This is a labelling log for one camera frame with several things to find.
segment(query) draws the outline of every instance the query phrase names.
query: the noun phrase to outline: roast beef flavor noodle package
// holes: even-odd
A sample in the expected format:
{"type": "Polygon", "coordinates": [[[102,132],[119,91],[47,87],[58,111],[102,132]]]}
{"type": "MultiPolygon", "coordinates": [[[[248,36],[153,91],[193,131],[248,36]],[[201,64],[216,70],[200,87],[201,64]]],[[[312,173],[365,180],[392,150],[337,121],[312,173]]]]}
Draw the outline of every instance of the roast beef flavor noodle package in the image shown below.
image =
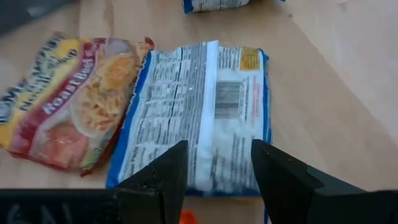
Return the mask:
{"type": "Polygon", "coordinates": [[[152,48],[150,39],[54,34],[29,75],[0,98],[0,144],[14,156],[89,174],[111,155],[152,48]]]}

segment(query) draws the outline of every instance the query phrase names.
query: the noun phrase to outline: wooden table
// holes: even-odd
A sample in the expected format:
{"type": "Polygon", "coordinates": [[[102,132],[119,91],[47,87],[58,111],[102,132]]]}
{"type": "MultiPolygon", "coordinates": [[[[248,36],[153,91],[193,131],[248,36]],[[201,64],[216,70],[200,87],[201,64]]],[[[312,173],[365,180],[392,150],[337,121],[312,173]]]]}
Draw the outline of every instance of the wooden table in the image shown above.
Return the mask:
{"type": "MultiPolygon", "coordinates": [[[[83,37],[142,40],[159,50],[218,39],[270,56],[274,145],[366,190],[398,188],[398,147],[317,49],[271,0],[184,15],[181,0],[84,0],[0,39],[0,90],[27,73],[55,30],[83,37]]],[[[104,187],[107,169],[80,178],[0,151],[0,187],[104,187]]],[[[188,198],[199,223],[262,223],[260,199],[188,198]]]]}

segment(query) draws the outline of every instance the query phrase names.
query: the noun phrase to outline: crinkled plastic packaging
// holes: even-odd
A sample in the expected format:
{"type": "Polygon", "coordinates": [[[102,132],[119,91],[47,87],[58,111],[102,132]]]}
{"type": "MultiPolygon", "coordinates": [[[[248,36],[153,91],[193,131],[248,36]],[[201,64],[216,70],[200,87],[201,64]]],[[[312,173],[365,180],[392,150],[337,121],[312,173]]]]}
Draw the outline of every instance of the crinkled plastic packaging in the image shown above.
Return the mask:
{"type": "Polygon", "coordinates": [[[12,155],[89,174],[111,155],[153,42],[56,33],[29,75],[0,98],[0,144],[12,155]]]}
{"type": "Polygon", "coordinates": [[[187,194],[260,196],[251,141],[272,139],[267,61],[262,50],[218,41],[149,53],[106,187],[188,140],[187,194]]]}
{"type": "Polygon", "coordinates": [[[244,6],[250,0],[183,0],[183,8],[186,14],[190,12],[212,11],[244,6]]]}

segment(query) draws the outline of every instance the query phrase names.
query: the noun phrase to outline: instant noodle packet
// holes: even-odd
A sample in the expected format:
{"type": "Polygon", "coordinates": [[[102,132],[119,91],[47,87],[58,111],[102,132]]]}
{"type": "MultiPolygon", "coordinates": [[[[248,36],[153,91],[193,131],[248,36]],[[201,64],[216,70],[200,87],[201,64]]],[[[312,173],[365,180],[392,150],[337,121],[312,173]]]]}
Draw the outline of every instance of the instant noodle packet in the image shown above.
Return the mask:
{"type": "Polygon", "coordinates": [[[181,140],[188,141],[187,195],[261,196],[251,142],[272,142],[268,56],[218,41],[151,51],[112,156],[113,189],[181,140]]]}
{"type": "Polygon", "coordinates": [[[184,13],[231,9],[247,5],[252,0],[182,0],[184,13]]]}
{"type": "Polygon", "coordinates": [[[153,42],[56,33],[0,98],[0,144],[13,156],[89,174],[111,155],[153,42]]]}

